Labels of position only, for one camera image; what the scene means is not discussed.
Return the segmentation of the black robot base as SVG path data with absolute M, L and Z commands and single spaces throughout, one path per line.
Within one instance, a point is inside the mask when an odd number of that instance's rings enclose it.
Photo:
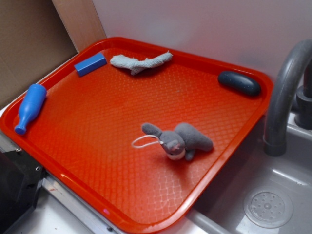
M 26 151 L 0 154 L 0 232 L 6 234 L 37 206 L 45 170 Z

